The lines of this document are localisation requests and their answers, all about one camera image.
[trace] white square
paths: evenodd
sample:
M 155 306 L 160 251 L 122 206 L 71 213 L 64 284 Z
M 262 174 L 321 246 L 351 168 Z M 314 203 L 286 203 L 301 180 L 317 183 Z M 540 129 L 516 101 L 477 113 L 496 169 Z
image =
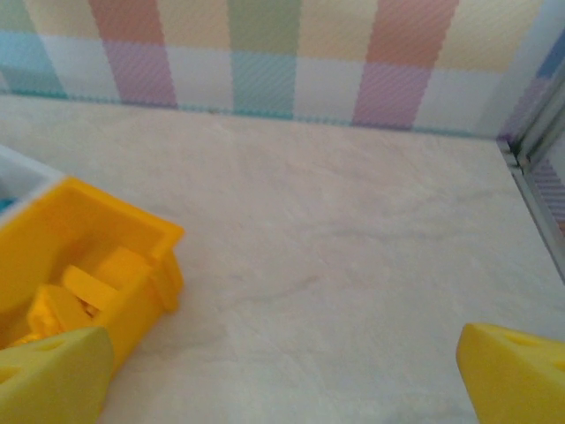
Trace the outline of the white square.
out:
M 57 35 L 41 37 L 64 91 L 100 100 L 120 98 L 101 41 Z
M 495 72 L 433 71 L 414 127 L 474 133 L 501 79 Z
M 295 117 L 351 121 L 363 63 L 300 57 L 294 93 Z
M 179 106 L 233 108 L 228 51 L 168 47 L 167 53 Z

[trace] green square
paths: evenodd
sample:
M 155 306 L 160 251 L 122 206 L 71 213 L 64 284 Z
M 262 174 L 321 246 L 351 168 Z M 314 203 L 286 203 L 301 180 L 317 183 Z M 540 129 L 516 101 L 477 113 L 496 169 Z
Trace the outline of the green square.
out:
M 35 27 L 21 0 L 0 1 L 0 30 L 34 33 Z
M 301 0 L 229 0 L 231 49 L 295 56 Z

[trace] yellow triangular piece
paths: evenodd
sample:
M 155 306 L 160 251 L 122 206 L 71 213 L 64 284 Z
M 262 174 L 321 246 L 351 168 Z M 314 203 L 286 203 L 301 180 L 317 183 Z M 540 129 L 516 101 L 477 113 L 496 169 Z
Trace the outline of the yellow triangular piece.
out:
M 101 327 L 0 350 L 0 422 L 95 423 L 113 352 Z
M 565 423 L 565 344 L 467 324 L 457 365 L 482 424 Z
M 44 284 L 35 294 L 34 303 L 27 313 L 27 323 L 40 338 L 92 325 L 73 294 L 58 285 Z

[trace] blue square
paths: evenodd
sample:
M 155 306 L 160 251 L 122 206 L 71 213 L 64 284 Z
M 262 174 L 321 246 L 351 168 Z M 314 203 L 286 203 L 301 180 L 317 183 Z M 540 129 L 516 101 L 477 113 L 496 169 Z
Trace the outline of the blue square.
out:
M 296 57 L 235 51 L 231 68 L 236 113 L 292 118 Z
M 0 72 L 12 93 L 66 97 L 37 34 L 0 31 Z
M 538 78 L 552 78 L 565 59 L 565 29 L 555 42 L 544 63 L 539 67 Z

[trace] pastel plaid pattern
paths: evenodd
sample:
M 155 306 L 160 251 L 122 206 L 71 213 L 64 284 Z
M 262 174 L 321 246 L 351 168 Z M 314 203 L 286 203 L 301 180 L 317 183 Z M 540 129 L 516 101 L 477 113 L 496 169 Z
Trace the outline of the pastel plaid pattern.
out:
M 499 137 L 565 57 L 562 0 L 4 0 L 0 92 Z

